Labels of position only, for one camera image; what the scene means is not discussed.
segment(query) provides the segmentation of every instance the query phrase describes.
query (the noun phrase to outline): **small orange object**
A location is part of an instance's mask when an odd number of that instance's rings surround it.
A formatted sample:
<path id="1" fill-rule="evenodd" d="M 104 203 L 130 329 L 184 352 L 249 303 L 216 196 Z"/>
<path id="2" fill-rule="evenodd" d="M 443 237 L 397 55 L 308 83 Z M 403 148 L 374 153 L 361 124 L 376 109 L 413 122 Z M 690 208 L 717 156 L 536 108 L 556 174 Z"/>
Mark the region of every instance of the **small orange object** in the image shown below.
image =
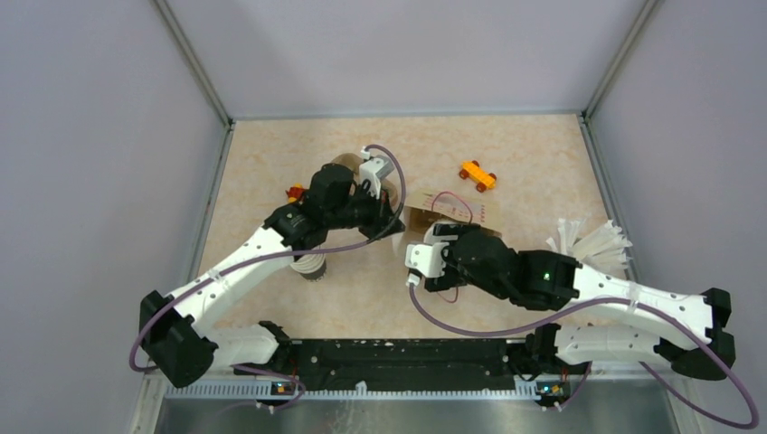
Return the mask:
<path id="1" fill-rule="evenodd" d="M 301 200 L 301 196 L 304 195 L 304 192 L 307 189 L 304 188 L 301 184 L 295 184 L 292 187 L 290 187 L 288 190 L 285 191 L 285 194 L 288 195 L 288 203 L 294 203 L 295 201 Z"/>
<path id="2" fill-rule="evenodd" d="M 461 179 L 471 178 L 472 181 L 477 183 L 477 191 L 484 193 L 486 190 L 492 190 L 496 188 L 496 174 L 488 174 L 481 168 L 476 160 L 464 161 L 460 166 L 460 172 L 458 176 Z"/>

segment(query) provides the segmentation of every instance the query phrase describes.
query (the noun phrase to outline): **white bristles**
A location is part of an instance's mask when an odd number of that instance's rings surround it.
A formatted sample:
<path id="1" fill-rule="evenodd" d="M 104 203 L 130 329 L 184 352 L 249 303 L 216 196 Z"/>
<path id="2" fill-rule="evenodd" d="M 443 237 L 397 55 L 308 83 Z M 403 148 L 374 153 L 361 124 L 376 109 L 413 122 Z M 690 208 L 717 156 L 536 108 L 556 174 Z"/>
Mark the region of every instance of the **white bristles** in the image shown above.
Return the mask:
<path id="1" fill-rule="evenodd" d="M 629 267 L 626 248 L 631 247 L 623 229 L 608 220 L 602 226 L 579 239 L 578 234 L 585 220 L 559 219 L 557 232 L 559 242 L 546 240 L 551 250 L 572 256 L 580 262 L 591 265 L 599 271 L 612 273 Z"/>

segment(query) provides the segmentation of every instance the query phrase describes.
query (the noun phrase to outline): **marble-pattern surface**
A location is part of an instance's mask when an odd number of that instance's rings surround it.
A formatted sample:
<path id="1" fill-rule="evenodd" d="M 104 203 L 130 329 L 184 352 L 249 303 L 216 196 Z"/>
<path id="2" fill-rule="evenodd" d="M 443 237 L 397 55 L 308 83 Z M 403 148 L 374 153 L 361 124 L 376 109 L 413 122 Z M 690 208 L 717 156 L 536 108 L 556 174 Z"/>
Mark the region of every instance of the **marble-pattern surface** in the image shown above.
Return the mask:
<path id="1" fill-rule="evenodd" d="M 478 160 L 497 175 L 497 188 L 484 196 L 500 202 L 504 242 L 518 250 L 546 249 L 560 217 L 590 217 L 589 230 L 607 219 L 575 115 L 243 121 L 236 125 L 201 270 L 238 248 L 286 201 L 288 187 L 308 184 L 324 163 L 370 143 L 397 155 L 408 189 L 478 195 L 471 181 L 458 177 L 460 162 Z M 356 231 L 337 231 L 326 246 L 361 239 Z M 327 265 L 318 282 L 291 269 L 275 273 L 218 326 L 268 319 L 291 337 L 456 337 L 416 312 L 404 283 L 402 252 L 391 242 L 328 256 Z M 547 315 L 471 287 L 460 291 L 455 304 L 422 288 L 418 294 L 437 318 L 473 330 L 520 326 Z M 587 316 L 564 320 L 587 321 L 601 322 Z"/>

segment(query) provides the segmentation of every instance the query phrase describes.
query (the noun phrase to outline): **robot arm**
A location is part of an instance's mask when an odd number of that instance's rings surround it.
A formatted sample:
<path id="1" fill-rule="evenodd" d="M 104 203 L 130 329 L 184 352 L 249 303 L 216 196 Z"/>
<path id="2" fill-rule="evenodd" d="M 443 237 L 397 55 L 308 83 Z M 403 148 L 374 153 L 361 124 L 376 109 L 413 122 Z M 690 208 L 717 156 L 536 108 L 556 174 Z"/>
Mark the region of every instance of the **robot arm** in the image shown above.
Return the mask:
<path id="1" fill-rule="evenodd" d="M 356 228 L 368 241 L 402 231 L 404 225 L 381 186 L 382 178 L 391 172 L 388 158 L 369 158 L 360 165 L 357 184 L 349 168 L 324 165 L 312 176 L 300 201 L 275 210 L 226 259 L 164 297 L 157 291 L 147 295 L 141 302 L 140 328 L 172 300 L 177 301 L 152 326 L 141 347 L 175 387 L 185 387 L 212 367 L 266 363 L 279 346 L 267 328 L 257 325 L 237 336 L 229 334 L 233 338 L 222 338 L 213 325 L 269 275 L 322 244 L 330 230 Z"/>
<path id="2" fill-rule="evenodd" d="M 636 308 L 662 310 L 708 344 L 728 365 L 734 363 L 734 339 L 722 329 L 730 315 L 729 293 L 711 288 L 702 295 L 669 293 L 615 278 L 555 252 L 514 251 L 477 225 L 435 224 L 423 244 L 408 247 L 405 265 L 430 292 L 474 285 L 494 297 L 529 310 L 561 310 L 603 297 L 632 301 L 584 310 L 623 325 L 539 327 L 532 347 L 568 364 L 592 360 L 671 364 L 677 373 L 719 380 L 724 373 L 689 338 L 668 322 Z"/>

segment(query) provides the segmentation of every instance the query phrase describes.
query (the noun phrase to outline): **white wall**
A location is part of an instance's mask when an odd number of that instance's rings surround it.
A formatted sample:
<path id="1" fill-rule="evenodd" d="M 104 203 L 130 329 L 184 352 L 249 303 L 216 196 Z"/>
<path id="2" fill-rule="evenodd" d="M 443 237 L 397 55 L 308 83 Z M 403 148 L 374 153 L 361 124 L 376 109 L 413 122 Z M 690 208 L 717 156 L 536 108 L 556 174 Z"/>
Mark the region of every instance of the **white wall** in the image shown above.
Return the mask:
<path id="1" fill-rule="evenodd" d="M 223 131 L 146 0 L 0 3 L 0 430 L 118 433 Z"/>
<path id="2" fill-rule="evenodd" d="M 235 118 L 580 110 L 642 0 L 171 0 Z"/>
<path id="3" fill-rule="evenodd" d="M 735 372 L 762 414 L 765 23 L 763 0 L 665 2 L 595 119 L 641 276 L 675 291 L 731 291 Z M 746 420 L 734 387 L 701 389 L 706 407 Z"/>

